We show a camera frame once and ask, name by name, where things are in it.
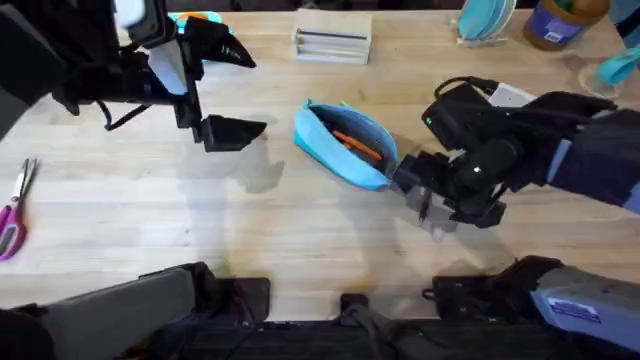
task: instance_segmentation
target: pencil case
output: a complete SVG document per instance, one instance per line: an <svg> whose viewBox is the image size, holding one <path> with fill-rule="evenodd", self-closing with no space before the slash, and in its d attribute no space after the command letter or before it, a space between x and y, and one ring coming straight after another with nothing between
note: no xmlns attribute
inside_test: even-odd
<svg viewBox="0 0 640 360"><path fill-rule="evenodd" d="M374 167L347 149L334 136L333 126L378 153L380 163ZM296 113L293 142L334 174L366 190L384 190L399 163L395 140L387 129L349 106L307 100Z"/></svg>

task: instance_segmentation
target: wooden tabletop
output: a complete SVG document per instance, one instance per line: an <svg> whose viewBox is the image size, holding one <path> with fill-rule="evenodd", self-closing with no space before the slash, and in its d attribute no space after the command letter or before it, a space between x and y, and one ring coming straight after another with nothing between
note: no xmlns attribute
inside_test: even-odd
<svg viewBox="0 0 640 360"><path fill-rule="evenodd" d="M8 196L22 160L42 167L29 195L29 237L0 263L0 306L47 302L205 261L220 276L266 276L272 319L327 319L342 292L364 291L391 316L424 311L422 288L437 274L496 272L528 254L640 282L638 216L551 188L506 196L503 223L431 235L390 192L354 188L291 140L303 101L346 100L380 121L400 152L439 150L420 121L447 78L475 75L533 94L580 92L577 72L621 51L602 22L571 49L546 53L521 35L518 12L503 47L456 47L455 12L374 13L367 66L292 59L293 13L222 14L258 63L207 64L203 113L269 123L239 153L205 153L173 110L155 106L112 133L97 106L79 117L50 98L0 143L0 189ZM634 74L620 103L640 108ZM112 105L114 117L131 109Z"/></svg>

